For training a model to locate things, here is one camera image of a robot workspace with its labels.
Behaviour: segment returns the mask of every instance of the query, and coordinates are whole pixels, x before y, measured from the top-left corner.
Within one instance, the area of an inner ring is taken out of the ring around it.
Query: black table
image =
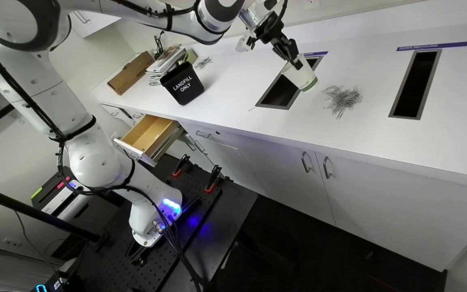
[[[172,173],[177,164],[178,159],[164,155],[151,172],[159,179],[164,180]],[[205,181],[210,176],[208,172],[197,167],[192,168],[188,174]],[[256,192],[230,181],[223,180],[219,187],[222,189],[222,194],[185,250],[193,267],[206,279],[211,279],[221,265],[258,196]],[[112,231],[129,229],[129,211],[130,204],[124,204],[108,223],[106,229],[110,233],[110,242],[113,242],[121,234]],[[78,271],[83,279],[91,275],[92,264],[100,262],[99,254],[108,248],[110,247],[104,246],[99,253],[94,253],[90,249],[85,252]],[[193,292],[195,287],[189,273],[178,261],[159,291]]]

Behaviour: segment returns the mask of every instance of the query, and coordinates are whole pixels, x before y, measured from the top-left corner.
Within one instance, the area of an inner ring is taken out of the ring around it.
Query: electronic device
[[[116,193],[131,201],[133,238],[150,247],[170,225],[162,212],[171,214],[171,220],[181,214],[182,194],[117,151],[96,118],[54,70],[48,54],[68,37],[69,13],[115,15],[209,45],[218,42],[239,16],[250,31],[245,38],[250,48],[258,39],[271,43],[273,51],[299,72],[304,64],[296,43],[281,31],[287,0],[278,15],[273,11],[277,2],[197,0],[193,7],[179,9],[158,0],[0,0],[0,92],[37,131],[59,142],[60,171],[67,150],[77,178],[69,183],[83,188],[115,187]],[[52,203],[52,214],[59,206]],[[68,208],[60,214],[70,217],[75,211],[73,206],[72,211]]]

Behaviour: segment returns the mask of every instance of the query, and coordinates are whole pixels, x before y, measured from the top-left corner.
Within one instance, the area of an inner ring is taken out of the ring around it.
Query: paper cup
[[[298,55],[295,61],[300,60],[303,64],[300,70],[296,70],[291,63],[287,63],[286,66],[280,71],[280,73],[286,76],[289,81],[291,81],[298,89],[302,91],[308,91],[313,88],[314,85],[318,82],[317,76],[311,69],[311,66],[306,61],[306,58],[303,54]]]

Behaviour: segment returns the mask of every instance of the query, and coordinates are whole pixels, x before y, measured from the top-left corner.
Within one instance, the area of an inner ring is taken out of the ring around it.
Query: wooden drawer
[[[122,140],[115,139],[133,159],[156,166],[157,161],[183,133],[176,120],[144,115]]]

